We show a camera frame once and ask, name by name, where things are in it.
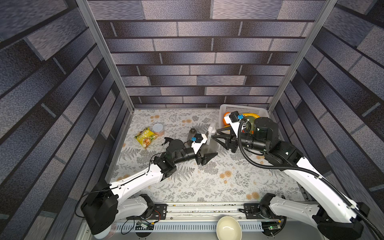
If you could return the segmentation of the clear white spray nozzle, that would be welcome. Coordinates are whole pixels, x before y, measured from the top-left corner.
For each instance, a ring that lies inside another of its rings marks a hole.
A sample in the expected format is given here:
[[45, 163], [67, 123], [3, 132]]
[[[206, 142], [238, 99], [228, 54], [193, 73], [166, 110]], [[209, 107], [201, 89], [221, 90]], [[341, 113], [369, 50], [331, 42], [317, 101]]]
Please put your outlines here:
[[214, 136], [217, 132], [216, 130], [217, 121], [211, 122], [210, 126], [208, 127], [208, 135]]

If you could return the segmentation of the grey spray bottle front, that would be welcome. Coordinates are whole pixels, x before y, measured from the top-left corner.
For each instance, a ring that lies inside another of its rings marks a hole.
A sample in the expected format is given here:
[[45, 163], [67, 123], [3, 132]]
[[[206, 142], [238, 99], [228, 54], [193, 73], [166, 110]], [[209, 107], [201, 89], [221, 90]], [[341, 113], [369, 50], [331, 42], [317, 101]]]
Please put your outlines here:
[[207, 132], [207, 142], [205, 143], [204, 154], [211, 154], [218, 152], [218, 143], [212, 138], [209, 132]]

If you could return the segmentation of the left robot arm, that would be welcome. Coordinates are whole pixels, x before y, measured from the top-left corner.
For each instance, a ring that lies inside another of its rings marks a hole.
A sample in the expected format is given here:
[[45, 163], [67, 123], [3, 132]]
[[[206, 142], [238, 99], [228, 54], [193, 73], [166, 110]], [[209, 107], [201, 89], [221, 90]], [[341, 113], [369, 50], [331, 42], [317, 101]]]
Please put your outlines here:
[[107, 183], [100, 180], [94, 188], [85, 195], [81, 211], [91, 230], [98, 239], [112, 236], [115, 221], [125, 218], [149, 218], [154, 209], [154, 203], [147, 195], [137, 198], [132, 196], [144, 188], [159, 183], [170, 177], [177, 170], [177, 164], [186, 161], [196, 161], [197, 165], [206, 165], [217, 153], [201, 153], [206, 141], [192, 142], [186, 147], [178, 139], [166, 138], [168, 144], [165, 152], [155, 154], [149, 166], [139, 173], [125, 179]]

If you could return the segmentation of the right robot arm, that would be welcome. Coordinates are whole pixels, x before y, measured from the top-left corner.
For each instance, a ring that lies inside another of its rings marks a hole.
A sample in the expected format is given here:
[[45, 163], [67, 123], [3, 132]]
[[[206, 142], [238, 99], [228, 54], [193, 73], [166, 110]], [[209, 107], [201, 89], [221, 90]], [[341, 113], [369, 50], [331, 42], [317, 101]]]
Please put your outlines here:
[[369, 207], [347, 198], [323, 177], [309, 160], [289, 142], [279, 140], [279, 126], [259, 117], [247, 130], [246, 118], [234, 112], [225, 117], [227, 127], [218, 129], [213, 139], [227, 150], [240, 150], [253, 166], [279, 170], [300, 184], [317, 203], [288, 201], [266, 194], [259, 203], [262, 214], [288, 217], [308, 224], [329, 240], [356, 240], [362, 236]]

